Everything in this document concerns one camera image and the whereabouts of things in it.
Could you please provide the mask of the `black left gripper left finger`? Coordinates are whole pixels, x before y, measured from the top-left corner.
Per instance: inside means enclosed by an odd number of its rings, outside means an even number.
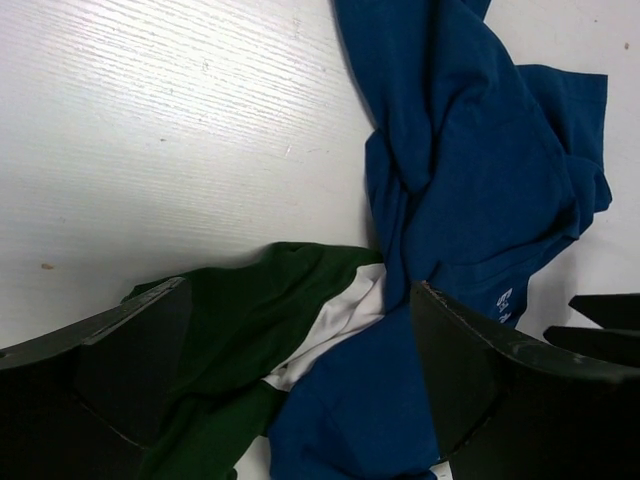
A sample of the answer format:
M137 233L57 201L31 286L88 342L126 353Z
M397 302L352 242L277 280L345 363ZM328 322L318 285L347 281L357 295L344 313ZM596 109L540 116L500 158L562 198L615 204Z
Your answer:
M171 278L1 351L4 479L134 479L156 443L192 311Z

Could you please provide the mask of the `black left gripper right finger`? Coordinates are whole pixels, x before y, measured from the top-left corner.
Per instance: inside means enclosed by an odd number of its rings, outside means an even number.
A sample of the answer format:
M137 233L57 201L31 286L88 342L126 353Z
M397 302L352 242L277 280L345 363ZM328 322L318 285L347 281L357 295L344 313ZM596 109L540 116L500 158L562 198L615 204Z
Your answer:
M411 323L441 457L456 479L635 479L639 368L556 347L427 283Z

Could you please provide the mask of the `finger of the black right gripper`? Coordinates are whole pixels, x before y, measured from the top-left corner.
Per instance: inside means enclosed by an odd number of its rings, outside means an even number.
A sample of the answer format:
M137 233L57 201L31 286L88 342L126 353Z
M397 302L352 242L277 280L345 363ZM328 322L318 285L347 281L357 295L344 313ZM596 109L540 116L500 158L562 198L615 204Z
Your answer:
M639 293L576 295L569 306L602 328L639 327Z
M550 344L586 357L619 365L640 367L639 332L551 326L543 336Z

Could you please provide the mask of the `white green raglan t-shirt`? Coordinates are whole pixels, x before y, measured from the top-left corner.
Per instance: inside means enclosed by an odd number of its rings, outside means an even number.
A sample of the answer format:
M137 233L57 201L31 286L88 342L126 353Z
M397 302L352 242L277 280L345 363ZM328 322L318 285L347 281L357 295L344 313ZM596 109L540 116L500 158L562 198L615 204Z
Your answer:
M275 243L186 274L192 313L143 479L233 479L258 437L274 479L430 479L440 455L407 306L358 247Z

